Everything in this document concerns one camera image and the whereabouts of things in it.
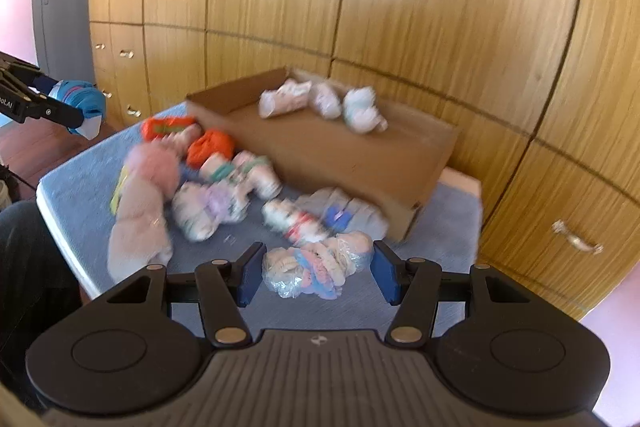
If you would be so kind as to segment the pale pink sock roll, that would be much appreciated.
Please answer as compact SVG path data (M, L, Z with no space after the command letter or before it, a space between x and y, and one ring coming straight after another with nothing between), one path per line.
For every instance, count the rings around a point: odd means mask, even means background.
M266 90L260 95L258 115L268 119L297 112L308 106L311 81L297 82L288 78L277 90Z

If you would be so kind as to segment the plastic small sock bundle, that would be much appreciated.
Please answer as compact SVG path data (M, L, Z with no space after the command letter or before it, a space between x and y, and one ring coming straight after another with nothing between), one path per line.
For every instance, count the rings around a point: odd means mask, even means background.
M370 267L373 241L362 232L336 234L321 242L274 248L262 259L262 279L281 298L316 295L334 300L346 280Z

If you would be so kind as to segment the white mint sock bundle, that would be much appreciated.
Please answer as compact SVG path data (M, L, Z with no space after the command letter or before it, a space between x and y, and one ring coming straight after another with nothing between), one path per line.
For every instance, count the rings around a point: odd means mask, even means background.
M343 117L352 132L368 134L384 132L387 120L376 106L375 91L371 87L350 89L343 98Z

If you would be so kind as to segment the pink fluffy sock bundle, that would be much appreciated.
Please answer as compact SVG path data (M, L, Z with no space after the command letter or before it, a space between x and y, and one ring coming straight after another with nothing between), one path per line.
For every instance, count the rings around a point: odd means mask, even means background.
M110 208L115 216L107 248L107 271L116 283L147 265L167 265L174 253L165 204L177 192L179 158L157 142L127 154Z

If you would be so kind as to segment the wooden wardrobe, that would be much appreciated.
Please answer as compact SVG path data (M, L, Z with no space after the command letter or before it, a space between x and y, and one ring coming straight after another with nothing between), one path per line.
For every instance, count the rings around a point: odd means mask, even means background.
M573 317L638 268L639 0L89 0L89 20L115 124L284 65L371 86L459 129L480 259Z

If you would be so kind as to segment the white teal sock bundle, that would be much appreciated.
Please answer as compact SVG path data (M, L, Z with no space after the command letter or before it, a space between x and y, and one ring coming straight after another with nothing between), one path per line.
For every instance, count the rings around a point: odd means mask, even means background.
M198 170L198 176L210 183L224 181L239 186L246 194L253 192L262 200L276 198L282 190L269 158L249 150L241 150L232 159L213 153Z

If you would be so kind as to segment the grey blue sock bundle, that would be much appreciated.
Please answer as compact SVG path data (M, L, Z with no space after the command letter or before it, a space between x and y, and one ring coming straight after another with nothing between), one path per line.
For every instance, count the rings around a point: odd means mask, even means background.
M334 233L361 232L379 241L385 239L388 231L388 221L378 207L337 187L300 195L295 205L318 218Z

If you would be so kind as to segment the white pink sock roll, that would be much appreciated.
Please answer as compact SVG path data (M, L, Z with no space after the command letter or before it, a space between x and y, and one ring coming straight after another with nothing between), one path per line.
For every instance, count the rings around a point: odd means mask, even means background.
M334 89L326 82L314 83L308 95L308 106L325 120L342 116L342 103Z

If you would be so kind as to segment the white red sock bundle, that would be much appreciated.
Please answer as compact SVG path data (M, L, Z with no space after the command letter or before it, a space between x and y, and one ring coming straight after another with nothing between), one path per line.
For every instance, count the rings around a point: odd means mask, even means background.
M311 213L289 199L271 199L262 205L265 226L295 246L318 243L330 237L329 230Z

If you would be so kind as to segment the white purple sock bundle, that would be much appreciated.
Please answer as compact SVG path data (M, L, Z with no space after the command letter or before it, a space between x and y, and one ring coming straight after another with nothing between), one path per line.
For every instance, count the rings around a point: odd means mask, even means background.
M243 221L250 205L243 184L184 182L171 201L178 228L190 242L210 239L221 225Z

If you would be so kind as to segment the blue towel mat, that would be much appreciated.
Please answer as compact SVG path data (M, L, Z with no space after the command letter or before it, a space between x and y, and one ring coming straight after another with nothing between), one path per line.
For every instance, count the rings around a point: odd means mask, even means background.
M290 245L265 226L259 199L250 202L242 221L219 225L204 241L189 241L172 219L169 196L150 176L124 165L140 141L138 126L119 132L55 168L37 186L42 217L90 297L98 297L147 265L165 265L169 273L179 274L214 259L234 261L255 242L268 249ZM476 257L482 217L478 196L440 182L408 239L393 244L393 251L402 259L432 260L447 272L468 272ZM264 329L384 333L394 313L369 270L347 277L334 300L306 294L282 298L262 285L241 311L253 334Z

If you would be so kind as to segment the brown cardboard box tray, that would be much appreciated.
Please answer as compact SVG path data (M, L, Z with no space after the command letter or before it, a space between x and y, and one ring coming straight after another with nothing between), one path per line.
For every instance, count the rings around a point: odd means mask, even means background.
M287 79L320 78L303 69L271 69L190 93L186 111L204 128L230 134L241 150L268 157L279 178L298 191L338 187L372 202L388 221L388 238L406 239L454 150L457 129L386 98L376 102L388 124L383 132L357 134L343 119L325 120L309 108L260 118L262 92Z

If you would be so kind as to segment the orange green sock bundle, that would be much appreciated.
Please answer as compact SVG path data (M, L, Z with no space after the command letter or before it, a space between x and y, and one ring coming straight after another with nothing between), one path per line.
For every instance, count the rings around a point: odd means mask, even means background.
M151 117L142 122L141 136L144 142L152 142L171 133L186 130L196 119L189 116Z

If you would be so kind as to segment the light pink sock bundle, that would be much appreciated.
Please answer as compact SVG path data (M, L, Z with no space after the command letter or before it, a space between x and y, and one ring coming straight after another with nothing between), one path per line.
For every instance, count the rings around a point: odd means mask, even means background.
M171 132L163 137L162 143L168 150L172 150L179 158L188 153L189 147L201 138L203 129L199 124L190 124L181 131Z

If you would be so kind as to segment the blue white sock bundle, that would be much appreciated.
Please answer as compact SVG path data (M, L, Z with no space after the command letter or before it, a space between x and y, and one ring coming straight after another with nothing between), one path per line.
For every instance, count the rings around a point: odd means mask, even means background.
M66 124L68 132L80 135L86 140L96 139L106 115L106 98L101 90L88 81L61 80L49 95L56 101L81 111L81 125L72 128Z

